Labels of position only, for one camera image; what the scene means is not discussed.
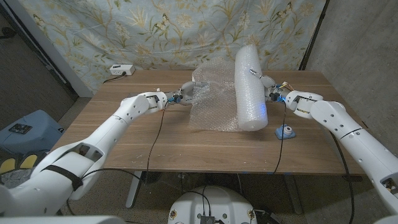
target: bubble wrap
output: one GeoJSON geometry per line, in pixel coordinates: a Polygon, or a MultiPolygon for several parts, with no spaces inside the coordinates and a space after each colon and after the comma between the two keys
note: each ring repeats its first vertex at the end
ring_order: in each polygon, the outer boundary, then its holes
{"type": "Polygon", "coordinates": [[[235,56],[235,92],[239,128],[257,131],[268,124],[264,86],[250,69],[261,73],[257,48],[242,47],[235,56]]]}
{"type": "Polygon", "coordinates": [[[218,131],[238,128],[234,86],[234,63],[221,58],[201,64],[192,77],[208,85],[193,89],[189,127],[218,131]]]}

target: small white object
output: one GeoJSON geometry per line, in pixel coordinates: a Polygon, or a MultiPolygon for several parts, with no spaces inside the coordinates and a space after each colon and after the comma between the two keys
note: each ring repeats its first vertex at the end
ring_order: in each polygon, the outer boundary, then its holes
{"type": "Polygon", "coordinates": [[[136,68],[134,65],[112,65],[109,70],[112,75],[122,75],[123,72],[126,72],[126,75],[132,75],[136,68]]]}
{"type": "Polygon", "coordinates": [[[286,134],[286,135],[292,134],[292,128],[290,126],[285,126],[284,127],[284,134],[286,134]]]}
{"type": "Polygon", "coordinates": [[[243,131],[258,131],[268,124],[264,85],[253,72],[261,75],[257,48],[242,47],[235,58],[235,92],[238,125],[243,131]]]}

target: black cable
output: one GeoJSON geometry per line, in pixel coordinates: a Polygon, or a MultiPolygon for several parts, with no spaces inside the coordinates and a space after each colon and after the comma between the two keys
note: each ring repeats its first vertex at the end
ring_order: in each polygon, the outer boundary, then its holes
{"type": "Polygon", "coordinates": [[[310,58],[310,54],[311,54],[313,45],[315,43],[315,39],[317,38],[319,29],[321,28],[321,24],[322,24],[323,18],[325,18],[326,9],[328,8],[329,2],[330,2],[330,0],[326,0],[325,6],[323,7],[323,10],[322,10],[322,12],[320,14],[320,17],[319,17],[317,27],[315,28],[315,30],[314,30],[314,32],[312,34],[310,43],[309,43],[309,45],[308,45],[308,47],[307,47],[307,49],[306,49],[306,51],[304,53],[303,60],[301,61],[301,64],[300,64],[300,66],[298,68],[299,70],[305,70],[305,67],[307,66],[307,63],[308,63],[308,60],[310,58]]]}
{"type": "Polygon", "coordinates": [[[280,158],[282,157],[282,146],[284,145],[284,128],[285,128],[285,118],[286,118],[286,103],[285,101],[282,101],[285,105],[285,112],[284,112],[284,121],[282,123],[282,141],[280,142],[280,152],[279,152],[279,160],[278,163],[276,164],[275,170],[272,174],[276,173],[276,170],[278,169],[279,163],[280,163],[280,158]]]}
{"type": "MultiPolygon", "coordinates": [[[[201,194],[201,193],[199,193],[199,192],[194,192],[194,191],[192,191],[192,190],[187,191],[186,193],[195,193],[195,194],[201,195],[202,198],[205,198],[206,201],[207,201],[207,204],[209,205],[209,216],[210,216],[210,214],[211,214],[210,202],[209,202],[209,200],[207,199],[207,197],[206,197],[204,194],[201,194]]],[[[205,203],[204,203],[204,202],[203,202],[203,215],[205,216],[205,203]]]]}
{"type": "Polygon", "coordinates": [[[117,168],[102,168],[102,169],[97,169],[97,170],[93,170],[91,172],[88,172],[87,174],[83,175],[83,177],[81,177],[81,179],[83,180],[85,177],[87,177],[88,175],[98,172],[98,171],[106,171],[106,170],[116,170],[116,171],[121,171],[121,172],[125,172],[127,174],[132,175],[133,177],[139,179],[141,182],[144,182],[141,178],[139,178],[136,174],[133,174],[132,172],[126,171],[124,169],[117,169],[117,168]]]}
{"type": "Polygon", "coordinates": [[[349,194],[351,195],[351,217],[349,218],[349,224],[352,224],[354,220],[354,214],[355,214],[355,204],[354,204],[354,189],[353,189],[353,183],[351,181],[351,176],[349,174],[348,166],[346,163],[346,160],[343,155],[343,151],[341,151],[340,145],[338,144],[338,141],[336,139],[336,136],[330,132],[331,136],[333,137],[333,140],[336,143],[338,153],[340,153],[341,160],[343,161],[344,169],[346,170],[346,175],[347,175],[347,181],[348,181],[348,186],[349,186],[349,194]]]}
{"type": "Polygon", "coordinates": [[[68,200],[67,200],[67,207],[68,207],[68,210],[69,210],[69,212],[71,213],[71,215],[76,215],[76,214],[72,211],[72,209],[70,208],[69,198],[68,198],[68,200]]]}
{"type": "Polygon", "coordinates": [[[207,184],[205,185],[205,187],[203,188],[203,191],[201,192],[201,201],[203,202],[203,215],[205,216],[205,199],[203,199],[205,197],[205,189],[207,187],[207,184]]]}
{"type": "Polygon", "coordinates": [[[241,190],[241,195],[243,196],[241,179],[239,178],[239,174],[236,174],[236,175],[238,176],[239,189],[241,190]]]}
{"type": "Polygon", "coordinates": [[[163,114],[162,114],[162,120],[160,121],[159,131],[157,132],[155,141],[154,141],[154,143],[152,144],[152,147],[150,148],[150,151],[149,151],[148,162],[147,162],[147,176],[148,176],[148,173],[149,173],[149,158],[150,158],[150,154],[152,153],[152,150],[154,149],[154,146],[155,146],[155,143],[156,143],[156,141],[157,141],[157,138],[159,138],[160,130],[162,130],[163,118],[164,118],[164,111],[166,111],[167,103],[169,103],[169,102],[167,101],[166,104],[164,105],[164,110],[163,110],[163,114]]]}
{"type": "Polygon", "coordinates": [[[121,75],[119,75],[119,76],[117,76],[117,77],[114,77],[114,78],[110,78],[110,79],[108,79],[108,80],[105,80],[103,83],[115,81],[116,79],[121,78],[121,77],[123,77],[123,76],[125,76],[125,75],[126,75],[126,72],[123,72],[121,75]]]}

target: wire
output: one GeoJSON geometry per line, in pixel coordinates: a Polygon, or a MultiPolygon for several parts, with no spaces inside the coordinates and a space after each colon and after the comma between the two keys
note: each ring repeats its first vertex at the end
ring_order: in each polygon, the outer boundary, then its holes
{"type": "MultiPolygon", "coordinates": [[[[211,214],[210,202],[209,202],[209,200],[207,199],[207,197],[206,197],[204,194],[201,194],[201,193],[199,193],[199,192],[194,192],[194,191],[192,191],[192,190],[189,190],[189,191],[187,191],[186,193],[195,193],[195,194],[201,195],[202,198],[205,198],[206,201],[207,201],[207,204],[209,205],[209,216],[210,216],[210,214],[211,214]]],[[[205,203],[204,203],[204,202],[203,202],[203,215],[205,216],[205,203]]]]}
{"type": "Polygon", "coordinates": [[[117,168],[102,168],[102,169],[97,169],[97,170],[93,170],[91,172],[88,172],[87,174],[83,175],[83,177],[81,177],[81,179],[83,180],[85,177],[87,177],[88,175],[98,172],[98,171],[106,171],[106,170],[116,170],[116,171],[121,171],[121,172],[125,172],[127,174],[132,175],[133,177],[139,179],[141,182],[144,182],[141,178],[139,178],[136,174],[133,174],[132,172],[126,171],[124,169],[117,169],[117,168]]]}
{"type": "Polygon", "coordinates": [[[354,214],[355,214],[355,204],[354,204],[354,189],[353,189],[353,183],[351,181],[351,176],[349,174],[348,166],[346,163],[346,160],[343,155],[343,151],[341,151],[340,145],[338,144],[338,141],[336,139],[336,136],[330,132],[331,136],[333,137],[333,140],[336,143],[338,152],[340,153],[341,160],[343,161],[344,169],[346,170],[346,175],[347,175],[347,180],[348,180],[348,187],[349,187],[349,194],[351,195],[351,217],[349,218],[349,224],[352,224],[354,220],[354,214]]]}
{"type": "Polygon", "coordinates": [[[238,181],[239,181],[239,188],[241,189],[241,195],[243,195],[242,192],[242,185],[241,185],[241,179],[239,178],[239,174],[236,174],[238,176],[238,181]]]}
{"type": "Polygon", "coordinates": [[[72,215],[76,215],[76,214],[72,211],[72,209],[70,208],[69,198],[68,198],[68,200],[67,200],[67,207],[68,207],[69,212],[70,212],[72,215]]]}
{"type": "Polygon", "coordinates": [[[202,193],[201,193],[201,201],[203,202],[203,215],[204,215],[204,216],[206,216],[206,215],[205,215],[205,199],[203,199],[203,198],[204,198],[204,196],[205,196],[205,189],[206,189],[206,187],[207,187],[207,184],[205,185],[205,187],[203,188],[203,191],[202,191],[202,193]]]}
{"type": "Polygon", "coordinates": [[[287,84],[290,88],[290,90],[294,91],[293,87],[290,84],[287,84]]]}
{"type": "Polygon", "coordinates": [[[119,75],[119,76],[117,76],[117,77],[114,77],[114,78],[110,78],[110,79],[108,79],[108,80],[105,80],[103,83],[115,81],[116,79],[121,78],[121,77],[123,77],[123,76],[125,76],[125,75],[126,75],[126,72],[123,72],[121,75],[119,75]]]}
{"type": "Polygon", "coordinates": [[[281,85],[279,88],[283,88],[283,87],[285,87],[286,85],[287,85],[287,83],[281,85]]]}
{"type": "Polygon", "coordinates": [[[282,147],[284,145],[284,130],[283,128],[285,127],[285,118],[286,118],[286,103],[285,101],[282,101],[285,105],[285,112],[284,112],[284,121],[282,123],[282,141],[280,142],[280,152],[279,152],[279,160],[278,163],[276,164],[275,170],[272,174],[276,173],[276,170],[278,169],[279,163],[280,163],[280,158],[282,157],[282,147]]]}
{"type": "Polygon", "coordinates": [[[155,141],[154,141],[154,143],[152,144],[152,147],[150,148],[150,151],[149,151],[148,162],[147,162],[147,176],[148,176],[148,173],[149,173],[149,158],[150,158],[150,154],[152,153],[152,150],[154,149],[154,146],[155,146],[155,143],[156,143],[156,141],[157,141],[157,138],[159,138],[160,130],[162,130],[164,112],[166,111],[167,103],[169,103],[169,102],[166,101],[166,104],[164,105],[164,110],[163,110],[163,114],[162,114],[162,120],[160,121],[159,131],[157,132],[155,141]]]}

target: wooden table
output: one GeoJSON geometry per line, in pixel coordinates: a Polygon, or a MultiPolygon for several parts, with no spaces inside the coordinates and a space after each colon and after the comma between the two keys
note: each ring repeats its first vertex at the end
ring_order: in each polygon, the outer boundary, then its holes
{"type": "MultiPolygon", "coordinates": [[[[277,83],[289,82],[296,90],[318,93],[324,100],[339,101],[361,124],[360,118],[320,72],[263,72],[277,83]]],[[[192,71],[136,71],[133,76],[104,84],[61,137],[55,148],[89,136],[120,105],[129,93],[173,91],[192,79],[192,71]]],[[[279,158],[284,106],[267,103],[269,124],[256,132],[206,131],[188,127],[191,106],[172,105],[164,114],[159,138],[149,159],[151,171],[269,173],[279,158]]],[[[141,116],[113,149],[105,167],[146,170],[150,147],[160,126],[162,113],[141,116]]],[[[340,175],[345,170],[328,143],[330,135],[314,120],[300,118],[288,109],[286,121],[297,137],[284,140],[280,174],[340,175]]],[[[364,174],[343,149],[352,174],[364,174]]]]}

